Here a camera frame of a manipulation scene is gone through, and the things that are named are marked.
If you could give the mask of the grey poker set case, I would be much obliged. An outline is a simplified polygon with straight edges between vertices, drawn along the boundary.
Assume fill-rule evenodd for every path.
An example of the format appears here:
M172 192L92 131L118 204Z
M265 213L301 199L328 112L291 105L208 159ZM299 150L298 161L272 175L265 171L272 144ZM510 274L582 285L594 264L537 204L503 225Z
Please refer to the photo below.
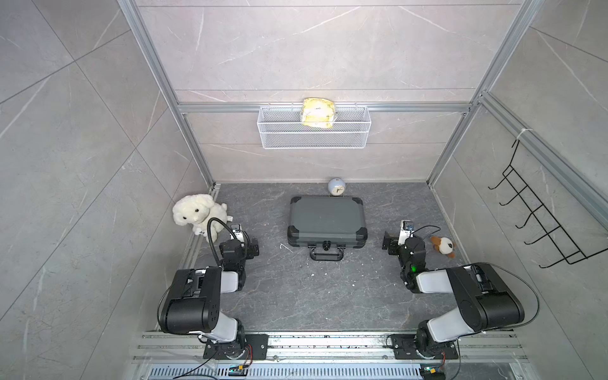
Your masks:
M315 261L341 261L347 248L367 243L364 202L354 196L294 196L287 236L289 245L307 247Z

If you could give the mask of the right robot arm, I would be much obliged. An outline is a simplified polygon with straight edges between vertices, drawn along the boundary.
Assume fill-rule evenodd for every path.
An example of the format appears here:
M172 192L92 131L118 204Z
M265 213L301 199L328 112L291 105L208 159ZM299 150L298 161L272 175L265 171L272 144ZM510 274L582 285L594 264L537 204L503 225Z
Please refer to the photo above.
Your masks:
M424 359L446 356L461 337L527 326L539 315L538 293L527 281L500 266L478 262L429 270L424 239L413 233L403 238L386 232L382 249L399 259L402 281L413 294L450 294L456 301L453 310L418 325L413 344L418 356ZM529 320L522 302L497 270L515 277L532 290L536 310Z

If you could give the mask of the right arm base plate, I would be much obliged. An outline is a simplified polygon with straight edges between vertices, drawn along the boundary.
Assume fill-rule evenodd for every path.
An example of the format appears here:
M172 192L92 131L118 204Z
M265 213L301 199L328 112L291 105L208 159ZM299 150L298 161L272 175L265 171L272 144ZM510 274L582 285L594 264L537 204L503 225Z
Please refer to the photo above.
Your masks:
M393 350L395 359L458 359L454 341L443 343L419 338L414 333L391 334L386 345Z

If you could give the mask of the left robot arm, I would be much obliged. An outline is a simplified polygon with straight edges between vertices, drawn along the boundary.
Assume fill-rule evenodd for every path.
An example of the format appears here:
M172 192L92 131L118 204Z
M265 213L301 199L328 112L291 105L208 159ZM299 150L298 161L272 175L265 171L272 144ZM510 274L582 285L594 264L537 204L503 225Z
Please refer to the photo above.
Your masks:
M241 321L225 315L221 295L244 288L245 264L259 255L257 240L239 224L229 226L231 239L216 248L210 244L216 265L205 269L180 269L162 296L157 309L161 331L173 335L193 335L209 344L215 353L228 359L253 361Z

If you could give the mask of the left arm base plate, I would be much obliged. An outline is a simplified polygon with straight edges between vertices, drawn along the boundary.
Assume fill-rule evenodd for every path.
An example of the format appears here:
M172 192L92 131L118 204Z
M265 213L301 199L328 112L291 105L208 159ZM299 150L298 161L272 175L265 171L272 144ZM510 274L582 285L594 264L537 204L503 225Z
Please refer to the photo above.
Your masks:
M262 333L245 334L238 336L237 340L231 343L205 344L204 359L218 360L263 360L267 357L269 349L269 335Z

